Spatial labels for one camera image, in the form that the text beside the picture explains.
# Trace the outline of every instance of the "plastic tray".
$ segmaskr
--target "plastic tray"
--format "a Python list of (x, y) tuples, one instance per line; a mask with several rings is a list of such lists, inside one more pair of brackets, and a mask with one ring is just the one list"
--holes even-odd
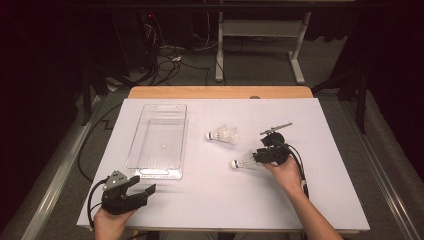
[(180, 179), (187, 106), (143, 106), (127, 168), (141, 178)]

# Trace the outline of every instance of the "hand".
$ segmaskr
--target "hand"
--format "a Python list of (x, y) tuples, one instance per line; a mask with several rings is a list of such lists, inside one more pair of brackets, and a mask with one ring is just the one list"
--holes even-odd
[(292, 156), (289, 155), (287, 161), (281, 165), (272, 163), (264, 163), (263, 165), (271, 171), (277, 183), (286, 193), (294, 190), (302, 190), (299, 168)]
[(121, 215), (112, 215), (100, 208), (94, 215), (94, 229), (96, 240), (118, 240), (124, 233), (128, 219), (136, 210)]

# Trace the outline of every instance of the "badminton shuttlecock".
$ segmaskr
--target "badminton shuttlecock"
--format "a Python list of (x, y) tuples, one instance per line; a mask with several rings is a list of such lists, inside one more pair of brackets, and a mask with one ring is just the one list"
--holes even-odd
[(206, 133), (206, 139), (217, 140), (220, 142), (226, 142), (235, 145), (238, 141), (237, 128), (228, 129), (227, 126), (224, 124), (215, 131)]
[(231, 161), (231, 168), (249, 168), (258, 169), (260, 163), (253, 158), (252, 151), (247, 152), (241, 158)]

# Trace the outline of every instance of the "wire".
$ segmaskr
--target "wire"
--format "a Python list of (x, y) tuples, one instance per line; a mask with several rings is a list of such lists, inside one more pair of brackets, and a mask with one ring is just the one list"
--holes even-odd
[(222, 80), (224, 81), (224, 86), (227, 86), (227, 80), (226, 80), (226, 78), (225, 78), (225, 72), (224, 72), (224, 69), (222, 69), (222, 67), (221, 67), (221, 65), (219, 64), (219, 62), (218, 62), (218, 60), (215, 60), (215, 62), (216, 62), (216, 65), (218, 65), (218, 67), (221, 69), (221, 71), (222, 71)]
[(94, 191), (96, 191), (96, 189), (102, 185), (105, 184), (107, 182), (107, 180), (109, 179), (109, 176), (103, 180), (100, 180), (98, 183), (96, 183), (96, 185), (94, 185), (94, 187), (91, 189), (90, 194), (88, 195), (88, 201), (87, 201), (87, 216), (88, 216), (88, 222), (90, 223), (90, 227), (91, 230), (94, 231), (94, 221), (93, 218), (91, 217), (91, 199), (93, 198), (93, 194)]
[(116, 108), (118, 108), (119, 106), (121, 106), (122, 103), (114, 106), (113, 108), (109, 109), (109, 111), (107, 111), (94, 125), (93, 127), (91, 127), (90, 131), (88, 132), (87, 136), (85, 137), (84, 141), (81, 144), (81, 148), (78, 152), (78, 156), (77, 156), (77, 165), (78, 165), (78, 170), (80, 171), (80, 173), (84, 176), (85, 179), (87, 179), (89, 182), (93, 182), (93, 179), (91, 179), (90, 177), (87, 176), (87, 174), (85, 174), (85, 172), (82, 170), (81, 167), (81, 153), (84, 150), (84, 147), (87, 143), (87, 140), (90, 138), (91, 134), (93, 133), (94, 129), (97, 127), (97, 125), (109, 114), (111, 113), (113, 110), (115, 110)]
[(92, 212), (97, 206), (100, 206), (100, 205), (102, 205), (102, 203), (97, 203), (96, 205), (94, 205), (91, 209), (90, 209), (90, 212)]

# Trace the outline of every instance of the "white table surface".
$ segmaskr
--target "white table surface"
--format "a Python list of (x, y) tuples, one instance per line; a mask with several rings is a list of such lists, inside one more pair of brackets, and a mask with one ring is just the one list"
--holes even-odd
[[(294, 209), (265, 169), (231, 169), (230, 162), (249, 149), (263, 147), (260, 132), (292, 122), (279, 130), (300, 153), (310, 199), (339, 231), (369, 230), (352, 182), (317, 99), (126, 99), (98, 168), (94, 184), (115, 169), (126, 168), (144, 104), (187, 104), (188, 131), (180, 180), (141, 179), (128, 194), (153, 183), (157, 191), (127, 226), (146, 230), (296, 231)], [(207, 141), (205, 133), (222, 124), (237, 127), (235, 146)], [(92, 206), (101, 200), (99, 188)], [(88, 226), (86, 207), (77, 225)]]

